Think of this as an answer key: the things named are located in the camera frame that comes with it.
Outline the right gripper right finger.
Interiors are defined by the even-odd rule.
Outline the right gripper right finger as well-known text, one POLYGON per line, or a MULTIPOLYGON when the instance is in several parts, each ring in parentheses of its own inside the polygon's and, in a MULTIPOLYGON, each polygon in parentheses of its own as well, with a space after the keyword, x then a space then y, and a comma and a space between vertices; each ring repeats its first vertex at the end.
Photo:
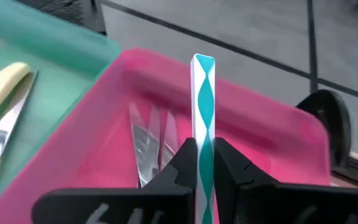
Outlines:
POLYGON ((358 189, 279 182, 223 138, 214 184, 219 224, 358 224, 358 189))

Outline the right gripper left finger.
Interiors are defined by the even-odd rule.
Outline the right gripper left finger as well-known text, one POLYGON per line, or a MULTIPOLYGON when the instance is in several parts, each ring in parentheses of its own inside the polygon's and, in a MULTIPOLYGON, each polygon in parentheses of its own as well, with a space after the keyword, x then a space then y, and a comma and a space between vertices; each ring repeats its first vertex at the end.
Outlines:
POLYGON ((194 224, 197 145, 188 138, 145 187, 57 189, 33 205, 33 224, 194 224))

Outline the pink plastic bin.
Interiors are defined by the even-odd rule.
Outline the pink plastic bin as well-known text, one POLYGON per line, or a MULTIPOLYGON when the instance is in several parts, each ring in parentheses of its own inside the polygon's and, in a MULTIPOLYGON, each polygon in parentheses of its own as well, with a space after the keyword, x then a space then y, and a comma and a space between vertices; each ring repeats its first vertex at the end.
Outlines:
MULTIPOLYGON (((177 140, 191 136, 190 67, 146 49, 130 49, 105 70, 70 114, 39 139, 39 125, 24 117, 13 142, 13 167, 3 165, 0 224, 32 224, 34 202, 66 187, 135 187, 138 174, 129 104, 144 121, 158 106, 176 120, 177 140)), ((242 86, 216 79, 216 134, 282 182, 329 185, 328 135, 314 116, 242 86)))

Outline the teal plastic bin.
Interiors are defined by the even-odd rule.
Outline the teal plastic bin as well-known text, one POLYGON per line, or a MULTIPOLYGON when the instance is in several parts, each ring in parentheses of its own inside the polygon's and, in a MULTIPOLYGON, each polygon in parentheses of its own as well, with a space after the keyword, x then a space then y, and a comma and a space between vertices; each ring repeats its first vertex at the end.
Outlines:
POLYGON ((97 32, 17 0, 0 0, 0 70, 25 62, 37 72, 2 156, 0 195, 120 51, 97 32))

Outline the black perforated case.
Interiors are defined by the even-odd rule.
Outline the black perforated case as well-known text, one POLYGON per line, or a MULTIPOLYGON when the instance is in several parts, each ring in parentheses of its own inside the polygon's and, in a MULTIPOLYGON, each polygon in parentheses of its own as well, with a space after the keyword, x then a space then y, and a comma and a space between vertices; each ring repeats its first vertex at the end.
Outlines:
POLYGON ((106 35, 101 0, 16 0, 51 16, 106 35))

